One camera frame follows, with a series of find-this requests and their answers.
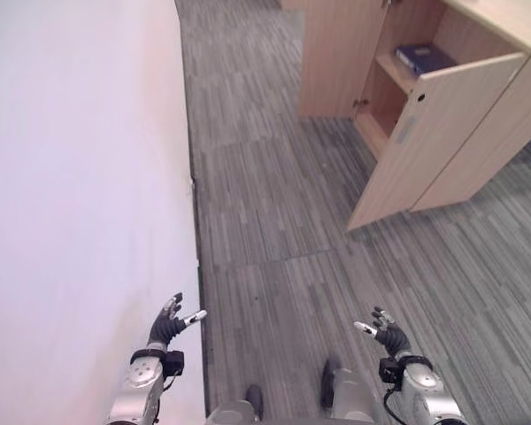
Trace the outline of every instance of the wooden cabinet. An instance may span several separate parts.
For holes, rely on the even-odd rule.
[[[299,112],[351,117],[378,161],[349,229],[466,200],[531,139],[531,0],[519,4],[307,0]],[[423,42],[456,65],[416,76],[396,59]]]

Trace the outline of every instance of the robotic hand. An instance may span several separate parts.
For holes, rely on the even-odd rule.
[[[158,422],[159,398],[171,386],[164,387],[168,377],[181,375],[184,366],[182,352],[168,352],[174,336],[188,326],[201,321],[206,311],[183,319],[175,317],[181,309],[181,293],[172,297],[153,322],[145,349],[137,351],[130,360],[127,376],[120,388],[104,425],[153,425]]]
[[[411,353],[407,335],[396,325],[393,317],[381,307],[372,312],[373,326],[355,321],[354,326],[382,344],[389,357],[380,360],[380,378],[393,383],[383,398],[386,411],[396,421],[404,421],[388,407],[393,392],[400,394],[402,410],[415,425],[468,425],[456,401],[444,389],[441,378],[433,372],[431,362]]]

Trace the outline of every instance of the striped carpet floor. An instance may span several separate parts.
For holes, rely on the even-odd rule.
[[[348,120],[296,116],[303,17],[177,0],[196,178],[207,405],[311,417],[329,352],[378,394],[385,305],[472,424],[531,423],[531,142],[470,202],[345,233],[375,166]],[[382,423],[391,423],[383,419]]]

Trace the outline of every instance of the robot finger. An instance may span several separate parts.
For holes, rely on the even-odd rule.
[[[382,321],[385,326],[395,323],[393,317],[391,317],[391,314],[389,314],[383,308],[376,306],[373,309],[375,310],[375,312],[373,313],[374,317],[377,317],[380,321]]]
[[[373,328],[370,325],[366,325],[365,323],[362,323],[361,321],[355,321],[354,328],[361,330],[362,332],[368,334],[372,338],[375,338],[375,336],[378,335],[377,328]]]

